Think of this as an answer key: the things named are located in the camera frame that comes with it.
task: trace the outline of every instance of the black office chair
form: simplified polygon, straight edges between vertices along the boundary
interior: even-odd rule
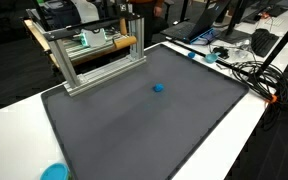
[[[164,29],[167,29],[169,27],[167,20],[168,15],[170,11],[170,7],[174,5],[174,2],[172,0],[165,0],[164,5],[166,6],[165,16],[164,18],[158,17],[153,19],[153,34],[158,34]]]

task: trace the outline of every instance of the blue ball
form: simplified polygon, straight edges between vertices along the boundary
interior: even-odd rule
[[[155,92],[161,92],[161,91],[163,91],[164,86],[163,86],[163,84],[156,84],[153,89]]]
[[[187,55],[189,58],[194,58],[195,57],[195,53],[193,52],[189,52],[188,55]]]

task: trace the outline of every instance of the wire bundle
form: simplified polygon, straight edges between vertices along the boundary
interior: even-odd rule
[[[288,111],[288,80],[283,72],[276,66],[270,65],[265,71],[261,70],[263,62],[248,61],[231,64],[240,71],[232,71],[232,74],[242,83],[247,84],[269,104],[263,115],[264,130],[271,129],[276,123],[282,110]],[[241,70],[248,71],[249,76],[241,74]]]

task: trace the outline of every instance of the gray tray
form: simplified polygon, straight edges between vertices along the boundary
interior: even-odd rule
[[[165,46],[146,53],[146,64],[76,97],[42,94],[74,179],[171,179],[248,92]]]

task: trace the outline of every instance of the white table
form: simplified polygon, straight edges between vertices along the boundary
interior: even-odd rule
[[[288,18],[288,12],[282,17]],[[269,28],[263,22],[258,27]],[[243,23],[238,29],[252,33],[255,25]],[[287,29],[288,24],[284,24],[279,29],[273,27],[272,32],[285,33]],[[163,44],[185,55],[188,53],[169,42]],[[192,48],[201,52],[208,51],[208,48],[200,46]],[[195,60],[230,75],[228,70],[220,70],[215,64],[206,64],[201,57],[195,57]],[[273,64],[281,70],[286,68],[288,44]],[[40,96],[41,93],[36,94],[0,110],[0,180],[38,180],[51,164],[65,163]],[[249,92],[207,137],[174,180],[223,179],[264,110],[264,101]]]

